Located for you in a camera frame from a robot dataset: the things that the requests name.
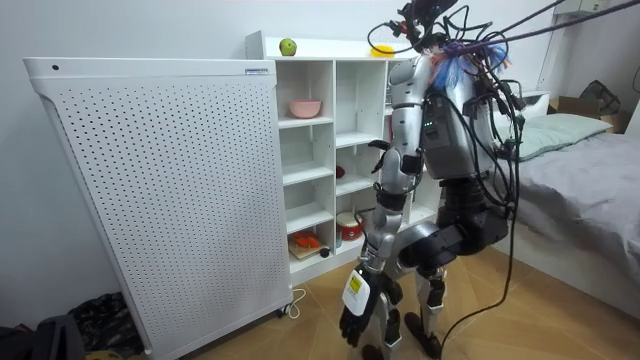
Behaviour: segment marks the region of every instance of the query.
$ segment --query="gray bedsheet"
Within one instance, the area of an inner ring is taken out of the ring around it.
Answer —
[[[640,285],[640,141],[593,136],[521,163],[520,182],[521,223],[601,254]]]

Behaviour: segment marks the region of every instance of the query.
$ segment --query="green apple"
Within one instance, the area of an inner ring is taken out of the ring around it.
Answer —
[[[296,42],[289,38],[280,41],[280,53],[282,56],[293,56],[296,54],[297,49],[298,45],[296,45]]]

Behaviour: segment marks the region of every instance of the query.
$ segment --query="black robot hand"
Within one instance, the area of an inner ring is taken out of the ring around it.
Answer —
[[[371,274],[367,271],[362,271],[362,269],[363,266],[360,265],[356,268],[356,271],[362,275],[371,288],[364,313],[360,316],[356,316],[345,306],[342,310],[342,316],[340,317],[340,331],[342,332],[342,337],[347,339],[347,343],[353,347],[358,346],[360,335],[365,331],[369,324],[369,320],[371,320],[371,315],[376,307],[376,302],[380,298],[381,291],[381,275]]]

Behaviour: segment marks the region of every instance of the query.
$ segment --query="wooden floor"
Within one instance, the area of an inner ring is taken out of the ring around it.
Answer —
[[[447,297],[439,319],[442,334],[461,316],[499,299],[506,256],[493,249],[457,259],[447,270]],[[358,359],[337,327],[345,280],[354,264],[300,288],[297,320],[269,316],[190,354],[188,359]],[[413,275],[402,279],[400,311],[419,309]],[[640,359],[637,320],[523,263],[516,262],[505,304],[459,326],[445,360],[635,360]],[[402,326],[397,359],[426,359]]]

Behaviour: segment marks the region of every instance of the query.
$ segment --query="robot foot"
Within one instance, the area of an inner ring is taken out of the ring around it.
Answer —
[[[420,319],[420,316],[415,313],[407,313],[404,316],[404,323],[407,325],[411,335],[413,335],[413,337],[416,338],[422,346],[422,350],[424,350],[425,355],[430,359],[440,359],[440,355],[442,353],[440,340],[438,340],[435,335],[427,336],[424,333],[422,319]]]
[[[365,345],[362,348],[363,360],[384,360],[382,351],[373,345]]]

